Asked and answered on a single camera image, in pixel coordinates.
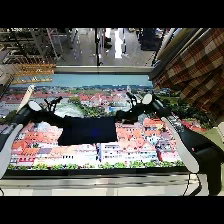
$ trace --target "printed city backdrop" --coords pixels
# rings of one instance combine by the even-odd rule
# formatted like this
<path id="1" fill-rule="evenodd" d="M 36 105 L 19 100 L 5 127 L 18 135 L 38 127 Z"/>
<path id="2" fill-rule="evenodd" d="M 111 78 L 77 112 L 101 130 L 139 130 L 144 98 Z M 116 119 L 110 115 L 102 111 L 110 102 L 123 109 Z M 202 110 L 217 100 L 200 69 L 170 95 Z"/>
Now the printed city backdrop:
<path id="1" fill-rule="evenodd" d="M 27 87 L 10 87 L 0 100 L 0 131 L 10 124 L 26 90 Z M 152 87 L 138 85 L 36 86 L 30 100 L 44 105 L 44 99 L 50 101 L 62 96 L 63 100 L 57 105 L 57 115 L 98 117 L 130 109 L 127 91 L 144 96 L 152 90 Z M 155 93 L 174 113 L 182 115 L 182 122 L 188 128 L 206 131 L 207 121 L 200 120 L 202 116 L 199 114 L 197 117 L 197 111 L 190 114 L 192 108 L 173 96 L 169 89 Z M 8 169 L 111 169 L 183 165 L 171 131 L 155 115 L 141 115 L 134 125 L 116 124 L 116 130 L 118 142 L 60 147 L 57 140 L 62 129 L 45 122 L 29 123 L 12 145 Z"/>

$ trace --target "cityscape image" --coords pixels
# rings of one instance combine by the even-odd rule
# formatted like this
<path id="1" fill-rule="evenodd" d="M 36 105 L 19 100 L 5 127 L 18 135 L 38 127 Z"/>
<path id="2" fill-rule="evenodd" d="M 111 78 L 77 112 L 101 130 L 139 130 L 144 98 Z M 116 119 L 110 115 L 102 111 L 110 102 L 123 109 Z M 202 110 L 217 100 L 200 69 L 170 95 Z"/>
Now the cityscape image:
<path id="1" fill-rule="evenodd" d="M 27 86 L 12 86 L 0 99 L 0 132 L 10 125 Z M 63 99 L 55 114 L 64 117 L 113 116 L 116 111 L 131 108 L 127 92 L 143 97 L 154 91 L 161 101 L 176 110 L 184 110 L 182 122 L 188 128 L 206 131 L 206 122 L 190 116 L 188 105 L 172 96 L 169 89 L 153 90 L 143 85 L 82 85 L 60 86 L 40 83 L 30 97 L 43 107 L 44 99 Z M 116 123 L 118 142 L 59 146 L 62 129 L 46 122 L 29 123 L 16 137 L 12 145 L 8 169 L 61 170 L 61 169 L 113 169 L 183 166 L 176 150 L 171 130 L 154 114 L 139 116 L 133 125 Z"/>

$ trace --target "black cloth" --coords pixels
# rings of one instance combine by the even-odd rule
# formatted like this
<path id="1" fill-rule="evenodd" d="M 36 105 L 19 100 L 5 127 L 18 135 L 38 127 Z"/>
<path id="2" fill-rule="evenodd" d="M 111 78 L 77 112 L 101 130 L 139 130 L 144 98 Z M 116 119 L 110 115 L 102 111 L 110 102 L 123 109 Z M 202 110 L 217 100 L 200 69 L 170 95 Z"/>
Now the black cloth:
<path id="1" fill-rule="evenodd" d="M 63 129 L 58 139 L 59 146 L 117 141 L 115 117 L 79 118 L 65 116 L 64 119 L 72 126 Z"/>

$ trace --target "plaid shirt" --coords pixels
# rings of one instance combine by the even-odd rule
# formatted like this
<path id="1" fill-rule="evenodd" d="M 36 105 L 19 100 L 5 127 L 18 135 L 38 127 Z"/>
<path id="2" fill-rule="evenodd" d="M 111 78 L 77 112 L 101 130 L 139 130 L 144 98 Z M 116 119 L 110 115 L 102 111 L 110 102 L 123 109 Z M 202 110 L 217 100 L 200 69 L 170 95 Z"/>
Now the plaid shirt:
<path id="1" fill-rule="evenodd" d="M 181 90 L 181 99 L 211 112 L 224 115 L 224 28 L 210 28 L 171 63 L 155 88 Z"/>

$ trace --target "plaid fabric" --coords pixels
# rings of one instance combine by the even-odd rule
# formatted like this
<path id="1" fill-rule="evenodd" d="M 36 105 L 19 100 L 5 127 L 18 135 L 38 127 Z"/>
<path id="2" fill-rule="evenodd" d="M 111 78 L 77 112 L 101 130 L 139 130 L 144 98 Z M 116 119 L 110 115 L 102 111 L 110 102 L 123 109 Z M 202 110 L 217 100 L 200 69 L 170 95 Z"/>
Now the plaid fabric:
<path id="1" fill-rule="evenodd" d="M 181 99 L 215 118 L 224 114 L 224 28 L 208 29 L 169 63 L 155 88 L 181 90 Z"/>

